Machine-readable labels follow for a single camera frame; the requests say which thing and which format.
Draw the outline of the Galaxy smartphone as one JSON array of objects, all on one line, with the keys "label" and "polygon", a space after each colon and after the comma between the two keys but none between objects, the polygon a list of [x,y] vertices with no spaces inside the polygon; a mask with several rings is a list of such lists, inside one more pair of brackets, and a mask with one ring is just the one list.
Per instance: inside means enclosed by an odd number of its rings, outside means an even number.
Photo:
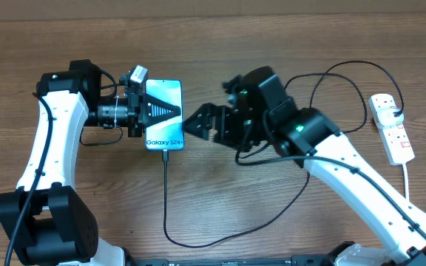
[{"label": "Galaxy smartphone", "polygon": [[149,79],[146,82],[148,150],[182,150],[183,90],[179,80]]}]

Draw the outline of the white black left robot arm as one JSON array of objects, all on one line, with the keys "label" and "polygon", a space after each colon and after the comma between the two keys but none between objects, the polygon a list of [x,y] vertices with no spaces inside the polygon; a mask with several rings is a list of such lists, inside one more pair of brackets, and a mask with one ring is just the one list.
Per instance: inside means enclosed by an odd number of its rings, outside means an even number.
[{"label": "white black left robot arm", "polygon": [[30,159],[16,189],[0,194],[0,223],[9,238],[7,257],[23,265],[133,265],[125,248],[98,233],[94,214],[77,194],[75,165],[87,126],[119,129],[144,137],[148,150],[179,150],[183,96],[178,80],[150,79],[143,66],[102,95],[107,76],[88,59],[64,72],[48,72],[37,83],[39,119]]}]

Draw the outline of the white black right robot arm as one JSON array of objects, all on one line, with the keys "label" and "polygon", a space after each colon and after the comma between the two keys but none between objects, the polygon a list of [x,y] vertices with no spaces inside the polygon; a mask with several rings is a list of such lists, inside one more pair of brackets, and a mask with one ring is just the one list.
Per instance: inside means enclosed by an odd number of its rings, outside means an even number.
[{"label": "white black right robot arm", "polygon": [[298,108],[268,66],[223,85],[229,104],[203,104],[183,130],[237,152],[271,144],[277,161],[292,160],[332,188],[382,243],[350,242],[325,257],[326,265],[426,265],[426,213],[407,201],[353,147],[348,137],[315,108]]}]

